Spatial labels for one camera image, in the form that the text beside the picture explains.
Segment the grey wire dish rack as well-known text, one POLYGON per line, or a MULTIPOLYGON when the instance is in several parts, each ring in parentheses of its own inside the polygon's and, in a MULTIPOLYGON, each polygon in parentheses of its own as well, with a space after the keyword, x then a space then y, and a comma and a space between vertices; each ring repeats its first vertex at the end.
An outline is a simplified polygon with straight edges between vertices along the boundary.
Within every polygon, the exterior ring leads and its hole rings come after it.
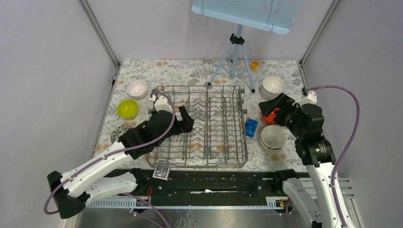
POLYGON ((248 160, 243 95, 235 85, 166 85, 156 89, 169 95, 178 120, 185 106, 194 120, 193 130, 166 139, 146 155, 155 168, 160 159, 173 168, 241 168, 248 160))

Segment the pink patterned bowl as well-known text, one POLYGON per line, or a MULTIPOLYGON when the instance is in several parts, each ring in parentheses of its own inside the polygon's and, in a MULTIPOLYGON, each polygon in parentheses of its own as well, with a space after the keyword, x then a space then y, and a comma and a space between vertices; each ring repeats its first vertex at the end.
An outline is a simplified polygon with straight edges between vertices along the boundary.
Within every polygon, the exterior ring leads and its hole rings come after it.
POLYGON ((129 125, 121 125, 121 126, 115 128, 112 131, 111 136, 110 136, 111 143, 116 142, 120 136, 125 134, 130 129, 132 129, 132 127, 129 125))

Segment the orange bowl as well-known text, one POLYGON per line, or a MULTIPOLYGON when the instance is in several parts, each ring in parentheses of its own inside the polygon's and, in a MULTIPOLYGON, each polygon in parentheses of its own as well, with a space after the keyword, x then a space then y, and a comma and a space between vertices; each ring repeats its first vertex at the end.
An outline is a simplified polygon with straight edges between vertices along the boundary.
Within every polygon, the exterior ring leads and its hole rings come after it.
POLYGON ((277 124, 277 122, 275 121, 275 118, 272 116, 263 116, 262 119, 269 125, 277 124))
POLYGON ((272 117, 276 117, 276 111, 280 111, 280 108, 275 108, 270 114, 268 114, 267 116, 272 116, 272 117))

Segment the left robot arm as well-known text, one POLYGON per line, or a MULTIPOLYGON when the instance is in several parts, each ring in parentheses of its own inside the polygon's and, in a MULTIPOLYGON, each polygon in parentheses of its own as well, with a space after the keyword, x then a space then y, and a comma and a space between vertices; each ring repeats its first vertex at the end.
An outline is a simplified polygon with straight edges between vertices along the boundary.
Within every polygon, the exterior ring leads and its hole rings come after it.
POLYGON ((65 173, 51 172, 47 179, 56 213, 67 219, 96 200, 123 193, 144 194, 148 189, 144 172, 139 168, 121 172, 118 168, 152 152, 170 136, 190 133, 194 120, 184 106, 179 111, 180 121, 169 111, 154 112, 148 121, 127 130, 97 157, 65 173))

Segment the white ribbed bowl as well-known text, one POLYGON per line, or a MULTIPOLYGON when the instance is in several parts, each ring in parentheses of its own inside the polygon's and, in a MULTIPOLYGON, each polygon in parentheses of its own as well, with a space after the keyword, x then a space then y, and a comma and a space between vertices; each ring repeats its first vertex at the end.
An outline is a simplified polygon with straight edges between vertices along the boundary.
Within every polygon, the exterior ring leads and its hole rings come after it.
POLYGON ((268 76, 262 81, 263 90, 268 95, 278 95, 285 90, 284 81, 276 76, 268 76))
POLYGON ((262 96, 264 96, 266 99, 269 99, 269 100, 276 98, 277 96, 279 96, 281 93, 284 92, 284 90, 282 89, 278 93, 272 93, 270 91, 267 91, 263 87, 260 88, 260 91, 261 91, 262 96))

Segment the yellow-green bowl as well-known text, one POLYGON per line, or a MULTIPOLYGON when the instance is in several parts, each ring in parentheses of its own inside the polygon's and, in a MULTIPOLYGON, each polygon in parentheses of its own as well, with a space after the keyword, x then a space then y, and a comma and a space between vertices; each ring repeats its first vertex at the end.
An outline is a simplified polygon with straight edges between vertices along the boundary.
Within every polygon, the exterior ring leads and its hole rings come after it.
POLYGON ((116 109, 117 114, 124 119, 134 119, 139 110, 139 105, 135 100, 123 100, 116 109))

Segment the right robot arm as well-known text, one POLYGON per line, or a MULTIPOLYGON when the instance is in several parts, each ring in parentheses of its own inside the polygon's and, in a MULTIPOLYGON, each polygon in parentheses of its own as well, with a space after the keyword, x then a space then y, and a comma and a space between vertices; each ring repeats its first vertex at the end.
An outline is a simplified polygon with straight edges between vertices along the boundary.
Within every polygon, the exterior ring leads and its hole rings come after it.
POLYGON ((284 93, 259 103, 262 117, 286 127, 295 137, 295 148, 314 185, 314 201, 293 169, 276 171, 273 191, 287 195, 308 228, 353 228, 336 171, 331 143, 322 135, 324 116, 316 104, 295 101, 284 93))

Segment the beige patterned bowl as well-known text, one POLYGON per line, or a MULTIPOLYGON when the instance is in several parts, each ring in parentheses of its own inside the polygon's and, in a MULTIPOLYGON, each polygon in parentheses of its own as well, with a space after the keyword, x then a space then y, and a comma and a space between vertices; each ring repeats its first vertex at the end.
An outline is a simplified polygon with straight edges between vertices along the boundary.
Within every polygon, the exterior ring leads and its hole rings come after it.
POLYGON ((262 130, 260 140, 267 147, 281 148, 284 147, 286 144, 287 135, 281 127, 276 125, 269 125, 262 130))
POLYGON ((284 147, 281 148, 271 148, 271 147, 267 147, 263 142, 260 142, 260 145, 262 146, 262 148, 266 151, 269 152, 281 152, 283 151, 284 147))

